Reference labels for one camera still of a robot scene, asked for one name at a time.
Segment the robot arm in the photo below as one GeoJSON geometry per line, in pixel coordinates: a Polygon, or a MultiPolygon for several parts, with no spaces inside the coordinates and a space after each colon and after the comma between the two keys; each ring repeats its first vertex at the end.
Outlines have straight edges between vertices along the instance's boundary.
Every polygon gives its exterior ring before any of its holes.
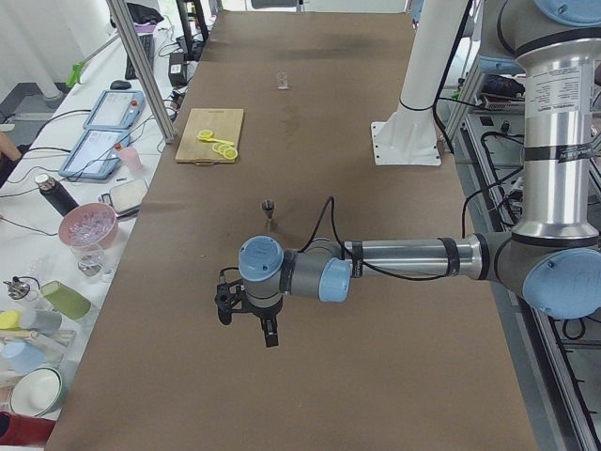
{"type": "Polygon", "coordinates": [[[311,238],[285,250],[253,237],[239,250],[239,279],[221,279],[221,323],[236,314],[260,320],[278,342],[285,296],[341,302],[350,282],[375,272],[413,282],[465,275],[497,282],[555,319],[580,319],[600,305],[598,231],[587,219],[594,63],[600,56],[596,1],[487,1],[486,56],[525,71],[522,215],[507,233],[460,239],[341,241],[311,238]]]}

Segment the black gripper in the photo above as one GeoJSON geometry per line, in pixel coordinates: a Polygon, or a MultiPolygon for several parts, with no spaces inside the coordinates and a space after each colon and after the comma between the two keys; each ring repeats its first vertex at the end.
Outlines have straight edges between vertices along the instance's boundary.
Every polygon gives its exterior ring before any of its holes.
{"type": "MultiPolygon", "coordinates": [[[[283,307],[284,298],[279,291],[279,283],[243,280],[242,285],[245,296],[243,309],[260,318],[266,347],[277,347],[279,337],[276,316],[283,307]]],[[[239,294],[240,281],[223,282],[217,286],[214,302],[221,324],[229,325],[232,322],[234,307],[240,302],[239,294]]]]}

